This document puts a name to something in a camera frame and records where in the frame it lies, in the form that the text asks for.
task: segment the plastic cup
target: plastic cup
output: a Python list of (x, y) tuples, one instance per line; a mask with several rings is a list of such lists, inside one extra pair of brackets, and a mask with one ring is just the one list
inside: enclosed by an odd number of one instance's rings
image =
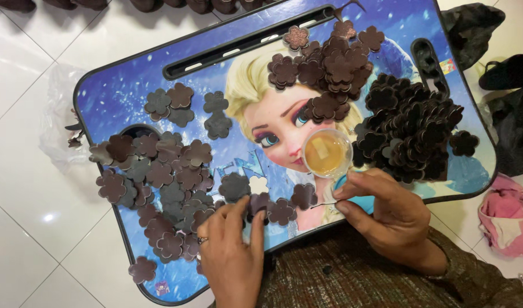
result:
[(301, 148), (307, 169), (321, 178), (339, 178), (353, 160), (353, 146), (344, 133), (323, 128), (313, 132)]

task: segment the cup holder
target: cup holder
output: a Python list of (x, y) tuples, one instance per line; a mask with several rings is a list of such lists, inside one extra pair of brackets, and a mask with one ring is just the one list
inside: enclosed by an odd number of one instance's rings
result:
[(123, 129), (121, 131), (120, 135), (128, 135), (134, 139), (137, 137), (142, 137), (144, 135), (149, 135), (151, 133), (155, 133), (155, 134), (157, 134), (157, 136), (159, 138), (161, 138), (161, 134), (159, 133), (159, 131), (147, 124), (131, 125), (125, 129)]
[(430, 41), (426, 38), (416, 39), (411, 44), (411, 54), (419, 69), (423, 85), (432, 91), (444, 93), (444, 96), (448, 98), (450, 89)]

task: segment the pink cloth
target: pink cloth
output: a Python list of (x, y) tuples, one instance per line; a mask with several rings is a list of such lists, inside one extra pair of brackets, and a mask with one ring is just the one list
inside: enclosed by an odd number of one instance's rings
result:
[(481, 229), (491, 248), (505, 256), (523, 256), (523, 187), (499, 174), (478, 208)]

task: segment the hand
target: hand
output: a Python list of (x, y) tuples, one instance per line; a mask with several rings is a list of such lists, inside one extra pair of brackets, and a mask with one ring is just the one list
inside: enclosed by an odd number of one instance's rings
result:
[(197, 230), (201, 266), (218, 308), (254, 307), (263, 274), (265, 211), (252, 220), (250, 245), (242, 241), (242, 214), (250, 198), (219, 208)]
[[(375, 196), (373, 218), (347, 201), (355, 196)], [(431, 212), (418, 195), (387, 173), (380, 169), (351, 171), (334, 198), (343, 200), (336, 208), (380, 255), (426, 275), (446, 272), (446, 255), (427, 239)]]

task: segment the elsa image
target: elsa image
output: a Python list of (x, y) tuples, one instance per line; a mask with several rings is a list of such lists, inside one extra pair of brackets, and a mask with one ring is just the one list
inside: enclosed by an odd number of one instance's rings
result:
[[(309, 173), (301, 158), (301, 148), (306, 138), (316, 130), (331, 128), (347, 135), (351, 142), (355, 141), (357, 136), (354, 127), (361, 123), (364, 117), (371, 115), (368, 111), (363, 115), (359, 107), (364, 108), (364, 97), (376, 74), (380, 73), (379, 67), (387, 74), (413, 81), (419, 79), (419, 74), (410, 57), (395, 42), (386, 39), (381, 51), (376, 56), (369, 56), (369, 61), (374, 63), (374, 71), (362, 89), (360, 99), (357, 102), (349, 100), (351, 110), (347, 117), (341, 122), (331, 119), (316, 125), (306, 118), (305, 109), (309, 99), (322, 94), (319, 88), (297, 83), (294, 87), (278, 91), (268, 82), (267, 65), (277, 53), (292, 57), (299, 54), (291, 52), (278, 41), (234, 59), (225, 86), (225, 98), (229, 101), (226, 113), (239, 123), (243, 135), (248, 140), (257, 143), (263, 149), (267, 158), (287, 169), (288, 178), (294, 185), (311, 183), (316, 188), (319, 203), (332, 203), (332, 191), (338, 179), (320, 178)], [(388, 63), (392, 63), (393, 69), (390, 71), (387, 70)], [(371, 203), (362, 207), (368, 213), (373, 211)], [(317, 206), (306, 211), (298, 208), (296, 211), (298, 233), (344, 218), (333, 204)]]

